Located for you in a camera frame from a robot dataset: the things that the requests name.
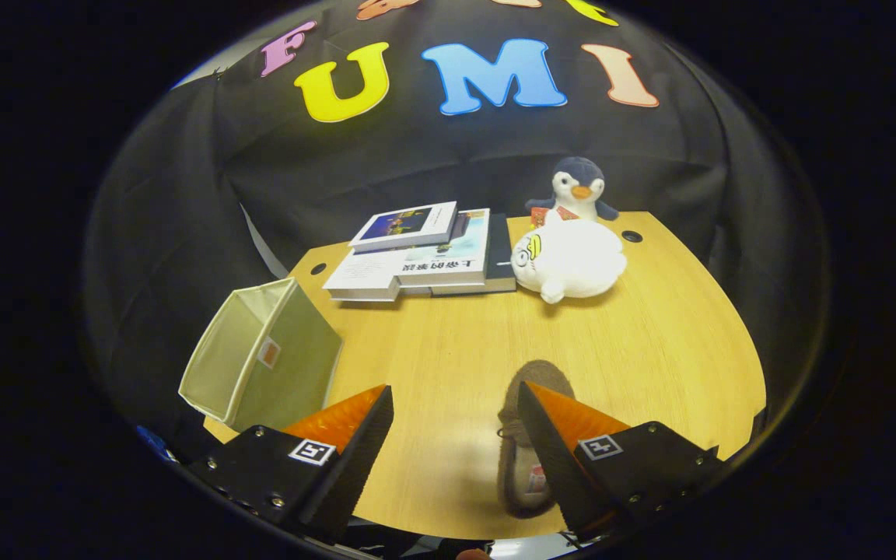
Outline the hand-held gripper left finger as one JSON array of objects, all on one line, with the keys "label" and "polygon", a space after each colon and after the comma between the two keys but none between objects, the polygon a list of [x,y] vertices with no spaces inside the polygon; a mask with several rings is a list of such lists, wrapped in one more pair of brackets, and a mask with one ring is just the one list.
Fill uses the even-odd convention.
[{"label": "hand-held gripper left finger", "polygon": [[252,517],[334,544],[344,535],[393,421],[394,392],[378,385],[288,428],[253,425],[187,470]]}]

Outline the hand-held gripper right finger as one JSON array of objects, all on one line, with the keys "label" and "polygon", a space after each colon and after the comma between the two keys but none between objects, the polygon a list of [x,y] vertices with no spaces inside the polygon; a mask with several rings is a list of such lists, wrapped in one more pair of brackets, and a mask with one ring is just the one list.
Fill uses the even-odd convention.
[{"label": "hand-held gripper right finger", "polygon": [[580,540],[625,537],[700,496],[724,461],[661,422],[627,425],[525,382],[518,412],[566,527]]}]

